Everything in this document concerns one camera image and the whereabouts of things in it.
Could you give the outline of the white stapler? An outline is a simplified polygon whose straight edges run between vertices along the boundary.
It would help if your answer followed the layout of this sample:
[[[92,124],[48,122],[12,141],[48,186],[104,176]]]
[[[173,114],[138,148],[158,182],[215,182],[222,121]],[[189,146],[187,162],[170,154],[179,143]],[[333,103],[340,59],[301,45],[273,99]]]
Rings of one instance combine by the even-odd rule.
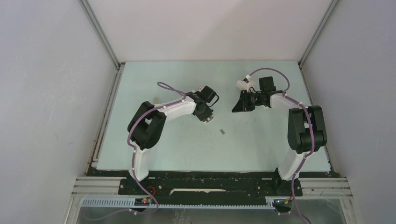
[[[248,83],[246,83],[246,82],[243,81],[243,80],[238,80],[238,81],[236,82],[236,86],[237,86],[241,91],[245,91],[245,90],[247,90]]]

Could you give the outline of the white staple box barcode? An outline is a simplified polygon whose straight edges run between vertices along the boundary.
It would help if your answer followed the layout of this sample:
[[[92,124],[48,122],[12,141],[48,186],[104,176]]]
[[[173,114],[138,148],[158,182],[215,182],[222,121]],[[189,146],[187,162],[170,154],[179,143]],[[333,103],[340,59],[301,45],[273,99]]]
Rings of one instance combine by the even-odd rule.
[[[204,122],[205,124],[207,124],[207,123],[210,122],[211,120],[213,120],[213,116],[210,116],[210,117],[206,118],[203,122]]]

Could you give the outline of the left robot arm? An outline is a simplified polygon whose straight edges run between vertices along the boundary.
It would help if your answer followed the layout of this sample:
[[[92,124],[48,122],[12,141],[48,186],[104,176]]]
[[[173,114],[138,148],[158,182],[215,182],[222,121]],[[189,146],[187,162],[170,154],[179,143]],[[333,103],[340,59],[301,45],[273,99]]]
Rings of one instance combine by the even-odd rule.
[[[145,178],[149,174],[151,148],[160,140],[165,123],[188,114],[208,123],[213,119],[213,109],[208,104],[214,98],[215,103],[219,100],[218,94],[208,86],[185,93],[163,82],[158,82],[157,85],[176,92],[181,98],[163,104],[143,102],[127,127],[127,144],[133,148],[129,169],[133,179],[129,187],[136,194],[143,194],[148,188]]]

